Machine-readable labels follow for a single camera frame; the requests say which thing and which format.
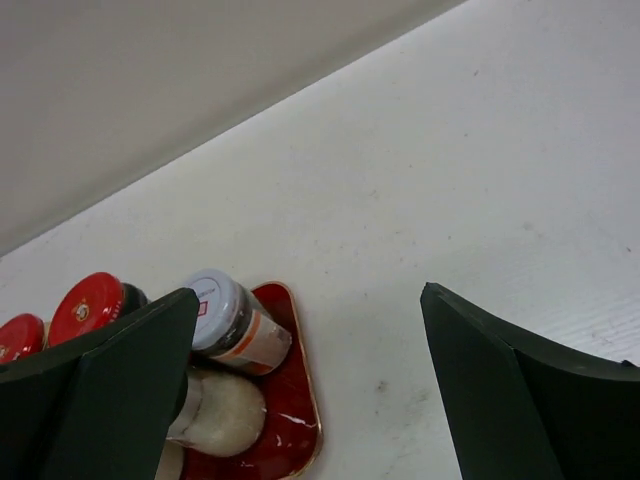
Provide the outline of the clear cap salt grinder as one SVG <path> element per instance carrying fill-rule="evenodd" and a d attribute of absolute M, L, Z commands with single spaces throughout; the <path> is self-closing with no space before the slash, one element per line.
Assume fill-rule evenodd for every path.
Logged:
<path fill-rule="evenodd" d="M 257 442 L 266 413 L 263 394 L 248 379 L 190 368 L 167 439 L 213 457 L 232 457 Z"/>

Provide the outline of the red lid chili sauce jar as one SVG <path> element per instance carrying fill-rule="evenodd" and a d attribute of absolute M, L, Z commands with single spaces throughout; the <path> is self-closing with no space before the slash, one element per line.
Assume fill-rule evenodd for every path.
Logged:
<path fill-rule="evenodd" d="M 0 360 L 7 364 L 39 353 L 45 345 L 45 324 L 37 316 L 24 313 L 1 327 Z"/>

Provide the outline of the black cap white shaker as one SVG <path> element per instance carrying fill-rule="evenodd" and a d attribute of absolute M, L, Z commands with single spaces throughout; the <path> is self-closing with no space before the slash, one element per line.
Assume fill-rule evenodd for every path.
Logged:
<path fill-rule="evenodd" d="M 184 469 L 185 450 L 182 446 L 167 441 L 164 444 L 155 473 L 155 480 L 180 480 Z"/>

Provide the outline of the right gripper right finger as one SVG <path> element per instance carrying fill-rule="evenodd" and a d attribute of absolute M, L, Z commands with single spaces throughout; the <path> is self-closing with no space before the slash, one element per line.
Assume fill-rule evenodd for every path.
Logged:
<path fill-rule="evenodd" d="M 420 303 L 463 478 L 638 478 L 637 365 L 561 345 L 437 283 Z"/>

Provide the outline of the white lid condiment jar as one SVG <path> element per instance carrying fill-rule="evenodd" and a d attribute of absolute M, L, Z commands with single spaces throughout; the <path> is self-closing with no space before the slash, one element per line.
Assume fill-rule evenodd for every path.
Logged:
<path fill-rule="evenodd" d="M 204 269 L 185 286 L 199 300 L 193 351 L 253 376 L 269 374 L 284 362 L 292 334 L 242 284 L 220 270 Z"/>

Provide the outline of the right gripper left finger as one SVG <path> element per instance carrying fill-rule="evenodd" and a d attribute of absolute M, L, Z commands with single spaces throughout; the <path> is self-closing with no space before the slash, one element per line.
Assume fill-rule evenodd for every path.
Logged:
<path fill-rule="evenodd" d="M 184 391 L 199 301 L 177 289 L 1 368 L 4 479 L 151 479 Z"/>

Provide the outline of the red lacquer tray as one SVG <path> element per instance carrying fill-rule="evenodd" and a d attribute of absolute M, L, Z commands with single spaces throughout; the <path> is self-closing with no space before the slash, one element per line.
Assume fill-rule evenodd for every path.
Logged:
<path fill-rule="evenodd" d="M 266 400 L 264 429 L 251 448 L 236 456 L 216 458 L 187 449 L 183 479 L 295 479 L 322 448 L 321 418 L 294 294 L 277 281 L 259 285 L 252 292 L 293 335 L 283 364 L 254 379 Z"/>

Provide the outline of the red lid brown sauce bottle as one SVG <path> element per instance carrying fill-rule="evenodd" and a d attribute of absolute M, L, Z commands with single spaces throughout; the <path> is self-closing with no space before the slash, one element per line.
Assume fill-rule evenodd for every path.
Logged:
<path fill-rule="evenodd" d="M 47 342 L 54 347 L 107 326 L 149 303 L 138 287 L 107 272 L 95 272 L 74 285 L 58 305 Z"/>

